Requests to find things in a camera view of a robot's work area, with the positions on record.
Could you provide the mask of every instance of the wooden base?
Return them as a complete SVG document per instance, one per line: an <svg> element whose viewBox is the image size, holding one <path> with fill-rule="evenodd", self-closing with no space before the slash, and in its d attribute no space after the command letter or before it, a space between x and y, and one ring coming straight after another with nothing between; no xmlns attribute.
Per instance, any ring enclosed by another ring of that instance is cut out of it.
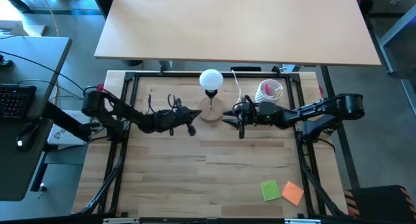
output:
<svg viewBox="0 0 416 224"><path fill-rule="evenodd" d="M226 109L222 101L215 97L213 98L211 108L209 107L209 97L202 99L198 104L198 107L202 110L200 117L208 123L214 123L221 120L222 113L224 113Z"/></svg>

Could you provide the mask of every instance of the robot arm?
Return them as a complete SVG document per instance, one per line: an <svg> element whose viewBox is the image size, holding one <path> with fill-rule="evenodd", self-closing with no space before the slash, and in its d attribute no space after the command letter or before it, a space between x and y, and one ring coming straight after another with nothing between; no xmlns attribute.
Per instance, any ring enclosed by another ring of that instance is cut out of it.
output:
<svg viewBox="0 0 416 224"><path fill-rule="evenodd" d="M105 108L105 100L113 107L111 111ZM107 92L92 91L84 97L82 112L90 117L97 118L107 129L107 139L120 141L124 137L125 124L128 121L137 125L145 133L164 132L169 130L173 135L173 129L186 125L190 136L196 133L192 121L201 113L201 110L190 110L182 106L181 100L175 99L171 110L160 110L152 114L143 114L133 107L123 103L114 95Z"/></svg>
<svg viewBox="0 0 416 224"><path fill-rule="evenodd" d="M362 100L362 95L340 94L333 98L323 98L296 110L287 110L271 102L253 103L246 95L242 103L224 113L226 116L235 116L236 119L223 121L239 129L240 139L244 138L246 125L274 125L279 129L287 129L299 121L304 121L302 131L305 139L316 142L323 130L335 130L342 120L355 120L364 116ZM308 120L321 115L318 120Z"/></svg>

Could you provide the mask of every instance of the paper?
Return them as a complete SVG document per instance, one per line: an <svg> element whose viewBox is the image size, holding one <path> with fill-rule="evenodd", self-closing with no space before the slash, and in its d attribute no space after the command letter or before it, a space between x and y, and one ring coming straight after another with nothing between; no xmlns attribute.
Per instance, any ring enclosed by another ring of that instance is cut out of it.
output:
<svg viewBox="0 0 416 224"><path fill-rule="evenodd" d="M277 199L281 197L278 184L276 181L262 182L260 184L261 192L265 201Z"/></svg>
<svg viewBox="0 0 416 224"><path fill-rule="evenodd" d="M298 206L303 194L304 191L301 188L297 187L294 183L287 182L282 196L294 205Z"/></svg>

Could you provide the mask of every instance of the white ball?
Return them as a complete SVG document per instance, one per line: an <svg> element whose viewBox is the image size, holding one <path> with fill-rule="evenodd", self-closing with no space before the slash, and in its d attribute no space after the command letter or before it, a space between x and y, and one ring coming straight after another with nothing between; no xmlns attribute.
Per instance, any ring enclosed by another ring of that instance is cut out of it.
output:
<svg viewBox="0 0 416 224"><path fill-rule="evenodd" d="M204 71L200 76L200 84L202 88L213 91L217 90L224 83L224 78L221 72L215 69L208 69Z"/></svg>

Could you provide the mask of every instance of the black desk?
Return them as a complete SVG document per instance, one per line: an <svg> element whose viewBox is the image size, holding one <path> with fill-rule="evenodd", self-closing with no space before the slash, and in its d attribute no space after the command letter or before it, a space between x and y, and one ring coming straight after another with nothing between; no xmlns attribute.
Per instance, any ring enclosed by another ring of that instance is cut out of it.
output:
<svg viewBox="0 0 416 224"><path fill-rule="evenodd" d="M69 38L17 36L0 40L0 51L13 53L41 63L60 72L70 49ZM0 83L15 84L23 79L40 79L55 83L58 75L36 64L4 55L14 66L0 69ZM45 82L24 82L36 86L36 98L28 112L28 120L39 119L47 106L53 85ZM20 201L25 197L40 155L49 136L53 121L42 119L31 150L16 150L16 137L24 121L0 121L0 201Z"/></svg>

